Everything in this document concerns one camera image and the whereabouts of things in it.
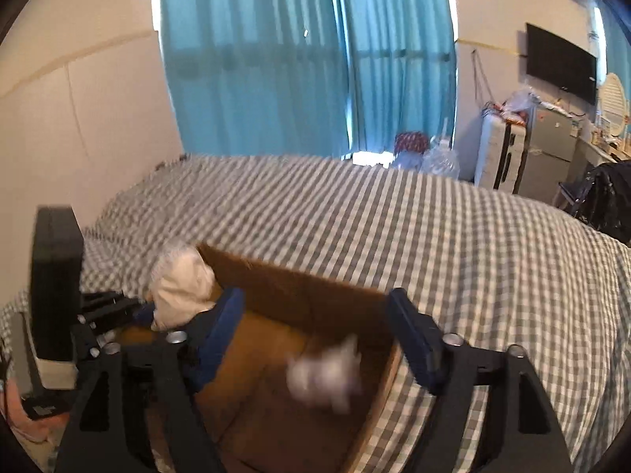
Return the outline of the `white cloth bundle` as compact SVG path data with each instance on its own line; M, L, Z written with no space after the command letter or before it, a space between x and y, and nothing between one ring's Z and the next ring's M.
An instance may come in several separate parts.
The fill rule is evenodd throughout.
M154 304L151 328L166 331L188 324L215 305L215 272L191 244L173 244L158 257L149 283Z

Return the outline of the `blue curtain panel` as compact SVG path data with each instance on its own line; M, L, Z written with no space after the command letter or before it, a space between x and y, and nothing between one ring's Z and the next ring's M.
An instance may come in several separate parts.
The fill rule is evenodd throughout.
M161 0L159 39L185 152L350 152L334 1Z
M342 0L353 145L390 151L397 134L454 133L457 59L449 0Z

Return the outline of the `black jacket on chair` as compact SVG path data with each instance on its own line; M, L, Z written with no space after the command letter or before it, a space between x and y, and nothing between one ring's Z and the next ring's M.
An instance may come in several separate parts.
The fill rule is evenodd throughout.
M574 217L626 246L631 235L631 164L629 160L599 164L581 182Z

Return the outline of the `black wall television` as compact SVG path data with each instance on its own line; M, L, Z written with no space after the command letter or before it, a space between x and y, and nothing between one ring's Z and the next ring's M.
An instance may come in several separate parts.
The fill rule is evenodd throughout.
M566 39L526 24L526 74L589 105L597 99L597 58Z

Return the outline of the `silver mini fridge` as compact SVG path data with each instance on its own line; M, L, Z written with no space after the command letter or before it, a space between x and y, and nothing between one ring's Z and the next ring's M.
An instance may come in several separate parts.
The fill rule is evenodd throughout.
M542 106L529 113L526 156L518 195L552 203L560 182L565 182L577 137L569 117Z

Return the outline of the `small white plush toy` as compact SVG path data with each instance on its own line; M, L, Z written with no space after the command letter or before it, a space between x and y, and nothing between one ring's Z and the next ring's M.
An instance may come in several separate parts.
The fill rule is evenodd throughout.
M292 358L286 372L289 393L308 407L347 414L351 411L351 398L362 393L360 363L362 354L354 334L318 356Z

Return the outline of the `white oval mirror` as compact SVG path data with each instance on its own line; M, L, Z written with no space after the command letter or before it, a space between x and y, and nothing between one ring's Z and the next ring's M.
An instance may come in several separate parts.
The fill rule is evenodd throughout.
M608 73L598 90L597 126L612 137L621 137L629 121L629 104L619 77Z

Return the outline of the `brown cardboard box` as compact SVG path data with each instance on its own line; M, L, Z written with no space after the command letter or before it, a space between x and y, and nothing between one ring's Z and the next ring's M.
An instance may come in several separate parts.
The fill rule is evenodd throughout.
M195 397L228 471L357 468L400 357L382 292L207 244L175 244L143 266L155 330L244 292L224 360Z

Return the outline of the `clear water jug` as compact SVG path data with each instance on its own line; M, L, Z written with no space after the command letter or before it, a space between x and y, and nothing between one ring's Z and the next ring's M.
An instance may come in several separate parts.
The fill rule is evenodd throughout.
M421 172L430 175L458 179L460 164L457 152L448 139L440 139L426 152L421 164Z

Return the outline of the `red patterned bag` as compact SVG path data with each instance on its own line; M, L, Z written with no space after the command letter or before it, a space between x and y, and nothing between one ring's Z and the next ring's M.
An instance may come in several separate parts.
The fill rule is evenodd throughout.
M394 154L425 154L430 147L429 137L421 131L403 131L395 136Z

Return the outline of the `white dressing table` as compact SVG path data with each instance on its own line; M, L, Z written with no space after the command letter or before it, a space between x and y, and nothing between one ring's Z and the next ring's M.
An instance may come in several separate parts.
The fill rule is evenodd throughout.
M623 149L615 149L611 144L592 144L581 137L574 140L574 151L570 160L570 166L566 182L576 182L586 172L600 164L610 162L628 161L630 155Z

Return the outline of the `blue curtain left panel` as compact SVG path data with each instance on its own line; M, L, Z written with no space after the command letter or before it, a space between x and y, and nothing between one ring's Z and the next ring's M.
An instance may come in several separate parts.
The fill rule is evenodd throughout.
M159 39L185 152L350 152L334 1L161 0Z

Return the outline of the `plastic bag on fridge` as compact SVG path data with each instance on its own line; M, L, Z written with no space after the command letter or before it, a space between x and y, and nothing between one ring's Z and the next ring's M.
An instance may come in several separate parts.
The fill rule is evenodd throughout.
M537 107L541 103L540 96L532 87L514 91L503 103L503 113L518 115L525 120L533 107Z

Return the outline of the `blue side window curtain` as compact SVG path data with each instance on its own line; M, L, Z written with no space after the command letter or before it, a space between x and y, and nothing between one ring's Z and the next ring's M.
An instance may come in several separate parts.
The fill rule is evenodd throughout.
M598 36L598 80L604 82L608 73L615 74L630 100L630 43L613 12L602 0L594 0L594 18Z

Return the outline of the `white suitcase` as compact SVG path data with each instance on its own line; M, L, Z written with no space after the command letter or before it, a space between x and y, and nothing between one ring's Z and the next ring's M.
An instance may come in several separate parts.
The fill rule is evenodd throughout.
M481 120L474 183L478 187L514 193L522 162L526 128L495 113Z

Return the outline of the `blue curtain right panel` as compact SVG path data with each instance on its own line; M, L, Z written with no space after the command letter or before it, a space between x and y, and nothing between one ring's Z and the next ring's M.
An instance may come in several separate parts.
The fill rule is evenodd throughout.
M390 151L397 134L454 133L457 59L449 0L342 0L353 145Z

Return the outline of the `grey checked bed cover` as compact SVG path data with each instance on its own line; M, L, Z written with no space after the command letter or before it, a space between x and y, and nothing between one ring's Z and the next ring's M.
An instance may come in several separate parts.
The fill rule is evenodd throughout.
M467 182L312 157L189 157L118 193L84 235L83 292L141 301L109 343L159 334L144 297L144 262L173 244L207 244L246 259L382 292L402 288L418 312L474 347L522 346L547 392L569 472L630 467L630 249L561 210ZM59 447L64 413L31 419L19 400L19 315L1 313L1 459L36 471L24 441ZM400 357L352 472L406 472L434 398ZM470 471L487 390L475 391L455 471ZM147 397L154 472L175 471L161 407Z

